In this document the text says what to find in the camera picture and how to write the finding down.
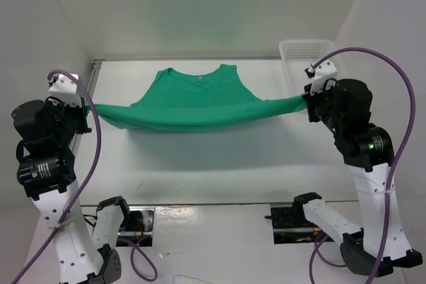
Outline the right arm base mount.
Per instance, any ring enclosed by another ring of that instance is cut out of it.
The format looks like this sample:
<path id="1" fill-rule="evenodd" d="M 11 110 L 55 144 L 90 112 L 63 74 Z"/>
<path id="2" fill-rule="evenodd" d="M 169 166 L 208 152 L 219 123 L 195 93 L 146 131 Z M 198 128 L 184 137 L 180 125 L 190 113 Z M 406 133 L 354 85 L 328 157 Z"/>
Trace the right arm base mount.
<path id="1" fill-rule="evenodd" d="M 323 233 L 317 225 L 300 219 L 292 204 L 271 204 L 264 219 L 272 225 L 276 245 L 313 243 Z"/>

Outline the green tank top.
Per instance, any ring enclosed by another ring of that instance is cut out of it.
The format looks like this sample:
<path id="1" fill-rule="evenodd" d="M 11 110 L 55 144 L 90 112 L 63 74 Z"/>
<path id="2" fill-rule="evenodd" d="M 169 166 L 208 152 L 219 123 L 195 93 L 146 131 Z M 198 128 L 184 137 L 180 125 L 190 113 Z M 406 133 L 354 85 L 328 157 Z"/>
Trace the green tank top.
<path id="1" fill-rule="evenodd" d="M 236 65 L 208 74 L 158 71 L 143 97 L 129 106 L 96 104 L 98 117 L 118 129 L 161 132 L 218 130 L 306 109 L 300 96 L 262 100 L 241 81 Z"/>

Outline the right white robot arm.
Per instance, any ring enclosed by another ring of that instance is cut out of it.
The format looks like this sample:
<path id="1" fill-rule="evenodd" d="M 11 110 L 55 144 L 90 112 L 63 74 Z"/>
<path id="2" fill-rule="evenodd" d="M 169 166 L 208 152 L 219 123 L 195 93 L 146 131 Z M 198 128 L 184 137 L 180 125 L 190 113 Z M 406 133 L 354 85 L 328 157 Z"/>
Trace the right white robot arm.
<path id="1" fill-rule="evenodd" d="M 370 122 L 373 95 L 360 80 L 329 78 L 305 86 L 310 122 L 322 122 L 334 137 L 357 190 L 362 225 L 331 209 L 315 192 L 296 196 L 295 224 L 313 223 L 339 247 L 345 266 L 356 275 L 383 277 L 394 268 L 421 265 L 420 252 L 409 244 L 399 216 L 390 135 Z"/>

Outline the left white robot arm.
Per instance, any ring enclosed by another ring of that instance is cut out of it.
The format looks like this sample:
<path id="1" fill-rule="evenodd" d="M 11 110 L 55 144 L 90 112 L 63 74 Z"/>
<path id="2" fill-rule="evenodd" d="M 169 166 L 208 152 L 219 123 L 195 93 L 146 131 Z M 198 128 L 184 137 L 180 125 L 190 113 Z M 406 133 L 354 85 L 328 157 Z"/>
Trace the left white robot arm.
<path id="1" fill-rule="evenodd" d="M 21 136 L 16 157 L 17 180 L 53 231 L 50 237 L 59 260 L 61 283 L 114 283 L 122 275 L 116 250 L 118 231 L 132 223 L 126 200 L 101 201 L 93 231 L 87 229 L 69 144 L 77 134 L 91 132 L 85 106 L 67 106 L 58 98 L 31 100 L 12 112 Z"/>

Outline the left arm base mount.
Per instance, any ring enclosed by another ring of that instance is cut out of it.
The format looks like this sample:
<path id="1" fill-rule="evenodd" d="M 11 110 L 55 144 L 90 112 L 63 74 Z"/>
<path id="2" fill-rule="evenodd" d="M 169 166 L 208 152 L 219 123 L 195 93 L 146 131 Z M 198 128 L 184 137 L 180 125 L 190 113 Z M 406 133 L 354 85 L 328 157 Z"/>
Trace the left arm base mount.
<path id="1" fill-rule="evenodd" d="M 129 214 L 125 214 L 119 205 L 101 210 L 85 207 L 83 217 L 97 249 L 106 244 L 112 249 L 127 246 L 128 241 L 139 246 L 152 245 L 153 207 L 133 207 Z"/>

